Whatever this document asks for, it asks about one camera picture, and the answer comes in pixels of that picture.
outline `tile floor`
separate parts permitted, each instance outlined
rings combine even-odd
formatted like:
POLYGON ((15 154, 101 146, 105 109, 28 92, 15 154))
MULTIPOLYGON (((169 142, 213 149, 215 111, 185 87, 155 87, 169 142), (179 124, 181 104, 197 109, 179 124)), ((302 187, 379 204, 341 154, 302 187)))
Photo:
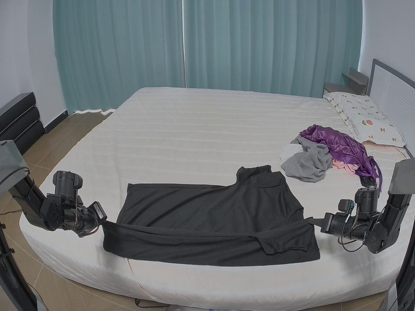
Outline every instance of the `tile floor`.
MULTIPOLYGON (((101 113, 73 114, 60 123, 49 134, 42 136, 24 155, 30 168, 30 175, 40 185, 56 164, 69 150, 108 115, 101 113)), ((10 194, 0 195, 0 212, 19 209, 10 194)), ((36 288, 49 311, 124 311, 140 310, 134 298, 125 297, 84 286, 56 274, 30 248, 19 228, 20 213, 1 216, 7 228, 4 230, 9 246, 23 276, 36 288)), ((379 293, 343 303, 320 306, 308 311, 375 311, 383 301, 379 293)), ((165 308, 151 301, 141 301, 146 311, 165 311, 165 308)), ((15 311, 11 302, 0 288, 0 309, 15 311)))

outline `wall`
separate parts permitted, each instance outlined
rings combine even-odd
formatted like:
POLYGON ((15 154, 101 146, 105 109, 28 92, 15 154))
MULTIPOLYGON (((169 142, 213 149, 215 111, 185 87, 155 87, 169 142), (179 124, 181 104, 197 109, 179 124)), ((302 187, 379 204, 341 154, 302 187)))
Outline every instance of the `wall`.
POLYGON ((363 0, 359 70, 370 76, 378 59, 415 80, 415 0, 363 0))
POLYGON ((44 126, 66 110, 54 53, 53 0, 0 0, 0 106, 34 92, 44 126))

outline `pillow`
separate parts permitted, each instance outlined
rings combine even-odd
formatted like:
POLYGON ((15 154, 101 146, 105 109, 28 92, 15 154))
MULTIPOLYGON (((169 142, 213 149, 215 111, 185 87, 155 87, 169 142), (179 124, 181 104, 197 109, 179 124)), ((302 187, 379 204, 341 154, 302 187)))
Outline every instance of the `pillow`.
POLYGON ((382 115, 376 104, 366 95, 331 92, 323 96, 343 118, 353 137, 359 141, 403 147, 401 132, 382 115))

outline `baseboard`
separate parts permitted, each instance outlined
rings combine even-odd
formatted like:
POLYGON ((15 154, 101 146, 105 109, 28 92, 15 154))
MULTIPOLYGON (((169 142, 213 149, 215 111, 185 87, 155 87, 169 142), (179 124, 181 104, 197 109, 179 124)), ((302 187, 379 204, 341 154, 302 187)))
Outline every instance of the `baseboard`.
POLYGON ((64 111, 58 117, 56 117, 51 123, 45 127, 45 133, 50 133, 54 127, 68 117, 68 111, 64 111))

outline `white headboard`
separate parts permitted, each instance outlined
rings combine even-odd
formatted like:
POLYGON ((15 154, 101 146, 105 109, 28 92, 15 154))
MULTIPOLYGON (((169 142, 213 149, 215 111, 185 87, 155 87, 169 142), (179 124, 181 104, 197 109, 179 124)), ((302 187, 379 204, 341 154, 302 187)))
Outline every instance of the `white headboard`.
POLYGON ((415 82, 373 59, 367 95, 401 131, 406 150, 415 155, 415 82))

